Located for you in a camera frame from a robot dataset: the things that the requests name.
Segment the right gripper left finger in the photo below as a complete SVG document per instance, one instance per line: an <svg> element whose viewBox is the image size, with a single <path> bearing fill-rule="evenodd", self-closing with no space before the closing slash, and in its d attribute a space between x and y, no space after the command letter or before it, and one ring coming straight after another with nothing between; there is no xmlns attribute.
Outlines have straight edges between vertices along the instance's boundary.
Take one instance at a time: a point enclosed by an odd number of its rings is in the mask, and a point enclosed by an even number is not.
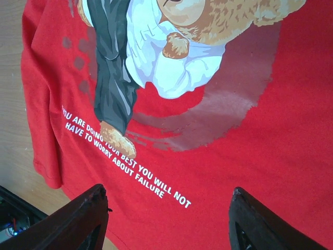
<svg viewBox="0 0 333 250"><path fill-rule="evenodd" d="M104 186L96 184L1 249L102 249L110 211Z"/></svg>

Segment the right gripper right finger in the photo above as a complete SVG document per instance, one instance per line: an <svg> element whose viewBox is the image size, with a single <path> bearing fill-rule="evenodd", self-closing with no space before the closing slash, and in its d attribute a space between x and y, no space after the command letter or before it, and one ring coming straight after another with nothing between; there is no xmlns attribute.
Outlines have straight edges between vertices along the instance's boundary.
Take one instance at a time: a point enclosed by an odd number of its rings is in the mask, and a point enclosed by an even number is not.
<svg viewBox="0 0 333 250"><path fill-rule="evenodd" d="M231 249L325 249L241 187L233 191L228 216Z"/></svg>

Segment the red kungfu bear t-shirt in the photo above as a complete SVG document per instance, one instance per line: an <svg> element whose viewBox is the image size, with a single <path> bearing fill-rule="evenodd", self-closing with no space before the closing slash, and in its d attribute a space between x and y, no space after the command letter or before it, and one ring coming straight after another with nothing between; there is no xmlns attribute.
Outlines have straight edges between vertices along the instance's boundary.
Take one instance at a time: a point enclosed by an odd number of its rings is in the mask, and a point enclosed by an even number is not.
<svg viewBox="0 0 333 250"><path fill-rule="evenodd" d="M74 1L27 1L21 74L33 164L75 198L104 185L119 249L229 249L240 186L332 249L332 1L307 1L226 46L210 82L174 100L139 89L137 156L102 141L96 35Z"/></svg>

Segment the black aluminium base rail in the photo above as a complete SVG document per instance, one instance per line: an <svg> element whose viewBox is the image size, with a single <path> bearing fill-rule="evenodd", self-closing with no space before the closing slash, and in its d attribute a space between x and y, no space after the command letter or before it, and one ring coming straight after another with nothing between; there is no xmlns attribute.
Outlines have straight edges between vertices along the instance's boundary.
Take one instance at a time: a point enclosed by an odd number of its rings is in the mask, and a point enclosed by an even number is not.
<svg viewBox="0 0 333 250"><path fill-rule="evenodd" d="M17 236L48 215L3 186L1 190L1 243Z"/></svg>

